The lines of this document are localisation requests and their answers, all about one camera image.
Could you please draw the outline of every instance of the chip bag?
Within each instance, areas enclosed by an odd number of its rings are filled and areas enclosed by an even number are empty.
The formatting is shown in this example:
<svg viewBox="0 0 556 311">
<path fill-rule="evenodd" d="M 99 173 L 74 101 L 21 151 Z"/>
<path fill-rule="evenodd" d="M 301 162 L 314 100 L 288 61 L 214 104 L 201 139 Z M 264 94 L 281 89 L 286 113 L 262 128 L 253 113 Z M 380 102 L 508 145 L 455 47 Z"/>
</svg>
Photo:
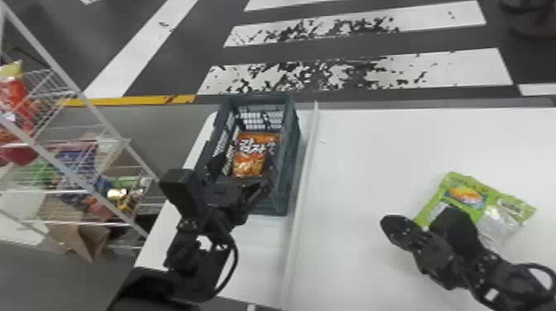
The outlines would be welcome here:
<svg viewBox="0 0 556 311">
<path fill-rule="evenodd" d="M 536 208 L 524 201 L 503 194 L 471 176 L 450 172 L 414 220 L 421 227 L 428 227 L 448 207 L 468 213 L 477 226 L 479 239 L 492 250 L 500 247 L 536 212 Z"/>
<path fill-rule="evenodd" d="M 279 134 L 242 132 L 237 136 L 233 158 L 233 176 L 260 176 L 268 154 L 274 155 Z"/>
</svg>

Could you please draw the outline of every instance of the orange snack bag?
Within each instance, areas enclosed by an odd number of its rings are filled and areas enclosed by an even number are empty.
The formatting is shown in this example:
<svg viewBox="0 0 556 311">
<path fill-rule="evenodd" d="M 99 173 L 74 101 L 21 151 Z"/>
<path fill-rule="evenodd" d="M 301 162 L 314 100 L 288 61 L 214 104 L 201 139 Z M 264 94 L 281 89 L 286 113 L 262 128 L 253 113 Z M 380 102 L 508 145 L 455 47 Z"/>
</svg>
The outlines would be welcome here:
<svg viewBox="0 0 556 311">
<path fill-rule="evenodd" d="M 274 155 L 277 133 L 242 132 L 237 135 L 237 151 L 233 158 L 236 177 L 260 176 L 267 152 Z"/>
</svg>

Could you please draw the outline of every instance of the black cable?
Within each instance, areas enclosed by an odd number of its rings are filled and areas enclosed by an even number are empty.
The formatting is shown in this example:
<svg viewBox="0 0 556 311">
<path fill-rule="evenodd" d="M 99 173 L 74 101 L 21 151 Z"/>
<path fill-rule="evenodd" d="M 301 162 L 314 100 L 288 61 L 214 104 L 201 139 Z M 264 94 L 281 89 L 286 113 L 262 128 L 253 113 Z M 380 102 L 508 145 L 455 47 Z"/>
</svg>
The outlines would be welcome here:
<svg viewBox="0 0 556 311">
<path fill-rule="evenodd" d="M 232 267 L 230 268 L 230 271 L 228 272 L 228 274 L 226 275 L 226 277 L 222 281 L 222 284 L 220 284 L 216 289 L 214 289 L 213 293 L 209 296 L 209 298 L 207 300 L 210 300 L 210 299 L 218 296 L 218 294 L 220 294 L 222 289 L 224 289 L 224 287 L 226 287 L 226 285 L 228 285 L 228 282 L 232 278 L 233 272 L 235 272 L 235 270 L 236 270 L 237 263 L 239 262 L 239 251 L 237 250 L 236 243 L 233 243 L 231 245 L 231 248 L 232 248 L 232 253 L 233 253 Z"/>
<path fill-rule="evenodd" d="M 552 269 L 548 268 L 547 266 L 542 266 L 535 263 L 519 264 L 518 266 L 523 266 L 529 270 L 539 270 L 546 273 L 550 277 L 550 281 L 552 283 L 549 288 L 548 296 L 550 296 L 551 298 L 556 296 L 556 273 L 554 273 Z"/>
</svg>

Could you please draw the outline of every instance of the road marking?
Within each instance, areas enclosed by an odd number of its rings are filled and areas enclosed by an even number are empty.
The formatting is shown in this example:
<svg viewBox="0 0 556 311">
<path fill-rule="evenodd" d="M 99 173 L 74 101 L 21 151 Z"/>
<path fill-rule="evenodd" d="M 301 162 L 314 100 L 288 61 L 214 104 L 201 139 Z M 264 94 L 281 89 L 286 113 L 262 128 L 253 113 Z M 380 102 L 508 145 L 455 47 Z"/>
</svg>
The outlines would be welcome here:
<svg viewBox="0 0 556 311">
<path fill-rule="evenodd" d="M 87 87 L 85 95 L 89 98 L 123 96 L 197 1 L 166 1 Z"/>
<path fill-rule="evenodd" d="M 347 1 L 347 0 L 251 0 L 245 7 L 245 11 L 266 10 L 275 7 L 294 7 L 302 4 Z"/>
<path fill-rule="evenodd" d="M 497 48 L 215 65 L 198 95 L 512 85 Z"/>
<path fill-rule="evenodd" d="M 100 0 L 81 0 L 84 5 L 89 5 L 91 3 L 99 2 Z"/>
<path fill-rule="evenodd" d="M 127 96 L 124 98 L 95 98 L 90 99 L 96 106 L 132 106 L 132 105 L 165 105 L 193 103 L 195 95 L 165 95 L 165 96 Z M 65 103 L 68 107 L 84 107 L 80 99 L 71 99 Z"/>
<path fill-rule="evenodd" d="M 519 84 L 517 87 L 523 96 L 556 95 L 556 83 Z"/>
<path fill-rule="evenodd" d="M 477 1 L 449 2 L 235 26 L 224 46 L 484 26 Z"/>
</svg>

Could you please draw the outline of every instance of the snack bag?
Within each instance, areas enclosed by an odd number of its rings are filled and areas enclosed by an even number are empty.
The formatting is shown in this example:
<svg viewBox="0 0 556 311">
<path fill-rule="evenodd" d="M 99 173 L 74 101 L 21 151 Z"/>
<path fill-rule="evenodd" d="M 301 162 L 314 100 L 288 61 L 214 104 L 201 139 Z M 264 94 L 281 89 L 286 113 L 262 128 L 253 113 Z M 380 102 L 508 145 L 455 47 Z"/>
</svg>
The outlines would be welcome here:
<svg viewBox="0 0 556 311">
<path fill-rule="evenodd" d="M 237 136 L 237 151 L 233 159 L 233 176 L 260 176 L 267 153 L 274 155 L 279 134 L 242 132 Z"/>
<path fill-rule="evenodd" d="M 17 61 L 0 67 L 0 113 L 31 135 L 37 109 L 27 98 L 27 88 L 22 78 L 22 62 Z M 19 141 L 8 129 L 0 126 L 0 146 Z M 38 154 L 30 147 L 0 148 L 0 158 L 17 165 L 31 163 Z"/>
<path fill-rule="evenodd" d="M 477 226 L 485 247 L 495 250 L 531 218 L 536 208 L 503 194 L 471 176 L 450 172 L 439 190 L 414 219 L 421 227 L 430 223 L 447 207 L 465 211 Z"/>
</svg>

